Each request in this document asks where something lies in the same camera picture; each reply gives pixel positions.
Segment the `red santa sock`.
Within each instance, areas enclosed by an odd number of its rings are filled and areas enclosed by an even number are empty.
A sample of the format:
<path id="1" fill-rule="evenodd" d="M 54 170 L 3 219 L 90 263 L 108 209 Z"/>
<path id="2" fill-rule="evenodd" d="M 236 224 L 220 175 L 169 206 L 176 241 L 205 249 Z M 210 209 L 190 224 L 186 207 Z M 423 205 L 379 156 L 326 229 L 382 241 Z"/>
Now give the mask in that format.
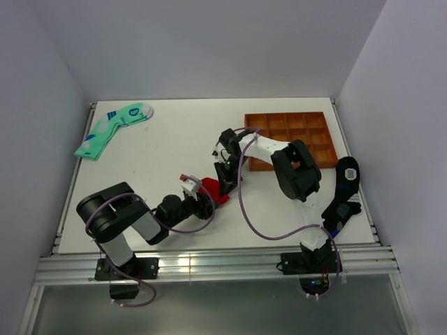
<path id="1" fill-rule="evenodd" d="M 220 196 L 219 194 L 219 181 L 213 178 L 205 177 L 201 179 L 202 181 L 202 187 L 206 188 L 210 195 L 212 196 L 212 199 L 216 202 L 218 206 L 225 204 L 227 201 L 230 200 L 230 197 L 228 194 L 224 194 Z"/>

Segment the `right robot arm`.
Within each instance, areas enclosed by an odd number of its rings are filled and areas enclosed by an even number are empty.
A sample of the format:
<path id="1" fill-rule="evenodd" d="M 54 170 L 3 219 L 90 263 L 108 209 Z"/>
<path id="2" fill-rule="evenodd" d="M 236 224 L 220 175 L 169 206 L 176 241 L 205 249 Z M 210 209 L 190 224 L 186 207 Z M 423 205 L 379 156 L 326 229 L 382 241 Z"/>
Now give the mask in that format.
<path id="1" fill-rule="evenodd" d="M 319 271 L 326 264 L 325 254 L 331 252 L 333 239 L 316 212 L 321 171 L 303 141 L 271 140 L 259 132 L 260 128 L 245 127 L 235 130 L 228 128 L 220 134 L 217 144 L 227 151 L 228 158 L 214 164 L 219 195 L 222 197 L 237 189 L 242 216 L 250 229 L 262 239 L 279 241 L 301 232 L 303 266 L 311 272 Z M 278 237 L 264 235 L 254 227 L 242 199 L 242 167 L 248 158 L 257 158 L 273 166 L 282 193 L 288 199 L 302 203 L 307 220 L 304 226 Z"/>

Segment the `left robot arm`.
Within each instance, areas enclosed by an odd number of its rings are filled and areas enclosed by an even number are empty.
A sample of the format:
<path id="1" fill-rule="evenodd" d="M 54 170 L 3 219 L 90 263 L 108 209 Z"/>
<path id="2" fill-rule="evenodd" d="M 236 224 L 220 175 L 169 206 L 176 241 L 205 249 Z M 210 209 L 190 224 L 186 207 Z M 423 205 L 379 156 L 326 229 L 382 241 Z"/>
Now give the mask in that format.
<path id="1" fill-rule="evenodd" d="M 192 230 L 176 228 L 192 216 L 205 220 L 206 225 L 211 223 L 219 206 L 211 193 L 199 181 L 189 180 L 183 195 L 167 195 L 155 209 L 150 209 L 128 183 L 122 182 L 87 196 L 78 203 L 76 212 L 85 223 L 86 233 L 111 261 L 111 271 L 119 278 L 129 278 L 139 274 L 142 267 L 124 236 L 126 229 L 132 228 L 153 246 L 170 232 L 193 234 L 203 230 L 203 226 Z"/>

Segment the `orange compartment tray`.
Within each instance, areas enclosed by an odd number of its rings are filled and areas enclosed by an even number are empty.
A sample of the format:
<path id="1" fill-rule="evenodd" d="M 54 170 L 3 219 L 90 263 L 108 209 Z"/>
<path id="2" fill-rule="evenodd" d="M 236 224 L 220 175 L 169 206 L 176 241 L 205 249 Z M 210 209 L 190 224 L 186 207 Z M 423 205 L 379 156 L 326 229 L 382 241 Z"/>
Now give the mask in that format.
<path id="1" fill-rule="evenodd" d="M 334 168 L 338 157 L 323 112 L 246 114 L 244 125 L 282 142 L 303 141 L 319 168 Z"/>

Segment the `mint green patterned sock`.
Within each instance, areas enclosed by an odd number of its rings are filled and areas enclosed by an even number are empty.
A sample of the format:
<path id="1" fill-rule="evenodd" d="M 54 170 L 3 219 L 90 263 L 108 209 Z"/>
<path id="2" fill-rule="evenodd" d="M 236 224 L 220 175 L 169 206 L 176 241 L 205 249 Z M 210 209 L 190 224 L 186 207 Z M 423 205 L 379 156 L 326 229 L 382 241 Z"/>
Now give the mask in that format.
<path id="1" fill-rule="evenodd" d="M 154 108 L 143 102 L 107 112 L 94 124 L 74 155 L 97 161 L 119 128 L 147 121 L 153 114 Z"/>

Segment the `black blue sock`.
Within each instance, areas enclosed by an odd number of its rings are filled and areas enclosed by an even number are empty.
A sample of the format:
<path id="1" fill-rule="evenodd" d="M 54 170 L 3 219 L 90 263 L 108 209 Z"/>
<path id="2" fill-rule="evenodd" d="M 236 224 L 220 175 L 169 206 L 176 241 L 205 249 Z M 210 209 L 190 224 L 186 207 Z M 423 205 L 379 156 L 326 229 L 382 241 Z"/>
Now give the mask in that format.
<path id="1" fill-rule="evenodd" d="M 335 238 L 349 219 L 361 212 L 360 168 L 354 157 L 343 157 L 335 166 L 335 195 L 321 214 L 323 227 Z"/>

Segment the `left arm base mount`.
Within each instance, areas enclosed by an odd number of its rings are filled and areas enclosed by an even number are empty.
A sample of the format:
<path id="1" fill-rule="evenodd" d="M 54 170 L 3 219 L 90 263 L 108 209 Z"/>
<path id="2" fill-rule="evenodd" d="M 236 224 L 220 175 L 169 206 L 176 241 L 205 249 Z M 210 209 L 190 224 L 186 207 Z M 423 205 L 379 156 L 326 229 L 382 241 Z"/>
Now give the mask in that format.
<path id="1" fill-rule="evenodd" d="M 113 268 L 107 258 L 100 258 L 96 264 L 94 280 L 110 282 L 110 298 L 127 302 L 137 297 L 142 287 L 140 281 L 157 278 L 159 259 L 134 257 L 130 264 L 118 267 L 118 270 Z"/>

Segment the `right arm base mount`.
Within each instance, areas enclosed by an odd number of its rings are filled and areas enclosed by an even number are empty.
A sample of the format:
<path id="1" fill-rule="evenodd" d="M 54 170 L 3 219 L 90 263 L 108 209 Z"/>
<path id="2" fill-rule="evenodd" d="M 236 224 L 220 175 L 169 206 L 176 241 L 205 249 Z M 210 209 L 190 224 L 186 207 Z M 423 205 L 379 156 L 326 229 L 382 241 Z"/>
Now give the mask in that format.
<path id="1" fill-rule="evenodd" d="M 334 251 L 301 251 L 282 253 L 276 268 L 283 275 L 312 275 L 299 280 L 309 295 L 321 295 L 330 288 L 330 275 L 340 275 L 343 268 Z"/>

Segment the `aluminium frame rail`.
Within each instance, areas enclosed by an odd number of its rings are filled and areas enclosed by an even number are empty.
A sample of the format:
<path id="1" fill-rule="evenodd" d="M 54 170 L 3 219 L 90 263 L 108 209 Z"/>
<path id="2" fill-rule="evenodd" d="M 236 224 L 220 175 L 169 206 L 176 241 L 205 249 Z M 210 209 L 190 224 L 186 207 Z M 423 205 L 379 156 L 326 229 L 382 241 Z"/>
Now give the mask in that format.
<path id="1" fill-rule="evenodd" d="M 161 283 L 194 281 L 231 281 L 274 279 L 285 276 L 277 270 L 280 255 L 298 252 L 298 248 L 243 248 L 190 252 L 139 252 L 139 258 L 158 258 L 156 280 Z M 382 275 L 400 273 L 399 265 L 389 246 L 342 248 L 343 275 Z M 33 284 L 87 285 L 94 280 L 99 255 L 53 255 L 41 258 Z"/>

